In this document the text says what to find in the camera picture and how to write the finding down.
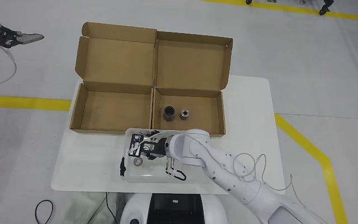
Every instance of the cardboard box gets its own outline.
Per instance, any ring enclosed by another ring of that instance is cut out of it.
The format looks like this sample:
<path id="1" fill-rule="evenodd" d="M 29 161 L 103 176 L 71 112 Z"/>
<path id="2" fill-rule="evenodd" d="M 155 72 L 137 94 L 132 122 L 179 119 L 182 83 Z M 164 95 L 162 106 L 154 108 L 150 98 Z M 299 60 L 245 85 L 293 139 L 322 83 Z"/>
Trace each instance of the cardboard box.
<path id="1" fill-rule="evenodd" d="M 85 23 L 76 72 L 83 78 L 70 129 L 125 133 L 151 128 L 156 64 L 155 29 Z"/>
<path id="2" fill-rule="evenodd" d="M 119 25 L 83 25 L 76 72 L 83 78 L 70 129 L 124 133 L 128 128 L 225 134 L 223 95 L 231 38 L 161 32 Z M 166 122 L 171 105 L 176 119 Z M 180 111 L 188 109 L 187 120 Z"/>
<path id="3" fill-rule="evenodd" d="M 157 87 L 153 99 L 153 129 L 199 128 L 223 136 L 223 94 L 228 83 L 233 40 L 214 36 L 158 32 Z M 166 106 L 176 119 L 163 119 Z M 189 110 L 187 120 L 180 112 Z"/>

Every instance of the gray floor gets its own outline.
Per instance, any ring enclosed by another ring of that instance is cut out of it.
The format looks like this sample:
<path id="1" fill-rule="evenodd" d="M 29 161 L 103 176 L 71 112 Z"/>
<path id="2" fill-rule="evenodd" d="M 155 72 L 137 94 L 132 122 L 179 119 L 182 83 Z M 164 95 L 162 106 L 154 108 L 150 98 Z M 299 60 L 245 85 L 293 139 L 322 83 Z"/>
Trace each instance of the gray floor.
<path id="1" fill-rule="evenodd" d="M 307 2 L 304 7 L 323 4 Z M 358 14 L 358 5 L 341 0 L 332 10 Z M 71 99 L 86 21 L 234 38 L 230 73 L 270 81 L 275 112 L 330 157 L 347 217 L 351 223 L 358 219 L 358 21 L 197 0 L 18 0 L 2 3 L 0 15 L 7 27 L 45 35 L 12 50 L 18 72 L 0 86 L 0 95 L 7 96 Z M 0 68 L 0 77 L 12 71 L 1 52 Z M 50 182 L 67 112 L 0 109 L 0 114 L 0 222 L 35 223 L 36 203 L 49 198 L 56 207 L 52 223 L 58 223 L 71 193 L 53 191 Z M 286 182 L 293 174 L 302 201 L 335 223 L 320 164 L 277 131 Z M 286 194 L 293 197 L 291 190 Z M 258 223 L 254 217 L 242 220 L 242 206 L 220 198 L 229 223 Z"/>

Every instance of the yellow floor line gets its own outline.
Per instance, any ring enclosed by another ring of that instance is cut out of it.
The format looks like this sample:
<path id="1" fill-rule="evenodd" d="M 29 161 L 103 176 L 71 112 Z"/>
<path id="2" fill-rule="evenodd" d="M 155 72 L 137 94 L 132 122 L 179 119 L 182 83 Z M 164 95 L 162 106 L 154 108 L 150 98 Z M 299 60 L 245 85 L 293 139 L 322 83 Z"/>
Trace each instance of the yellow floor line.
<path id="1" fill-rule="evenodd" d="M 69 111 L 70 100 L 0 96 L 0 108 Z"/>
<path id="2" fill-rule="evenodd" d="M 222 3 L 222 4 L 233 4 L 236 6 L 247 6 L 252 8 L 263 8 L 266 10 L 276 10 L 276 11 L 284 11 L 284 12 L 293 12 L 299 14 L 307 14 L 307 15 L 319 15 L 319 10 L 314 10 L 311 8 L 300 8 L 294 6 L 283 6 L 274 3 L 263 3 L 263 2 L 253 2 L 250 5 L 247 5 L 245 0 L 202 0 L 204 2 L 214 2 L 214 3 Z M 334 17 L 334 18 L 344 18 L 347 20 L 358 20 L 358 15 L 354 14 L 347 14 L 347 13 L 340 13 L 340 12 L 327 12 L 324 16 L 326 17 Z"/>
<path id="3" fill-rule="evenodd" d="M 336 223 L 347 224 L 348 220 L 331 160 L 279 114 L 275 114 L 275 118 L 277 126 L 321 164 Z"/>

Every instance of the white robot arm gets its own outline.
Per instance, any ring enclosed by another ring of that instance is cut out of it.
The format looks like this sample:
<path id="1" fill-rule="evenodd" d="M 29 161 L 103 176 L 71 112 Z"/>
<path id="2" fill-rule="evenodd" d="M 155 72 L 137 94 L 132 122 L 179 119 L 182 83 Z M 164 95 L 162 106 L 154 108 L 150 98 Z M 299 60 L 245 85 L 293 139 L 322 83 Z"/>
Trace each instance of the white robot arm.
<path id="1" fill-rule="evenodd" d="M 183 164 L 201 166 L 205 175 L 244 204 L 261 223 L 324 223 L 309 210 L 275 193 L 257 180 L 230 153 L 212 149 L 208 132 L 193 129 L 166 139 L 166 155 Z"/>

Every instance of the plastic container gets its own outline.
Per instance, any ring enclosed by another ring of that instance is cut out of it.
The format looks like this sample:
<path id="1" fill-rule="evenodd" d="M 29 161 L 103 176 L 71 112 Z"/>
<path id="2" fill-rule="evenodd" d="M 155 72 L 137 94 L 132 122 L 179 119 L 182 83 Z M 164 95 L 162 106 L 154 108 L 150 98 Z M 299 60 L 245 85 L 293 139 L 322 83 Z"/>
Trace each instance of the plastic container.
<path id="1" fill-rule="evenodd" d="M 203 175 L 202 168 L 198 166 L 183 165 L 180 161 L 174 161 L 174 169 L 181 170 L 186 175 L 186 180 L 178 180 L 168 174 L 166 174 L 167 159 L 169 160 L 170 169 L 170 158 L 164 156 L 162 158 L 155 158 L 154 160 L 147 159 L 146 156 L 141 156 L 143 163 L 140 166 L 134 165 L 134 159 L 136 157 L 129 156 L 130 141 L 132 134 L 147 134 L 150 133 L 151 129 L 139 129 L 130 128 L 125 132 L 125 145 L 124 145 L 124 165 L 126 171 L 122 179 L 128 182 L 136 183 L 208 183 L 209 179 Z M 164 133 L 164 137 L 176 134 L 175 131 Z"/>

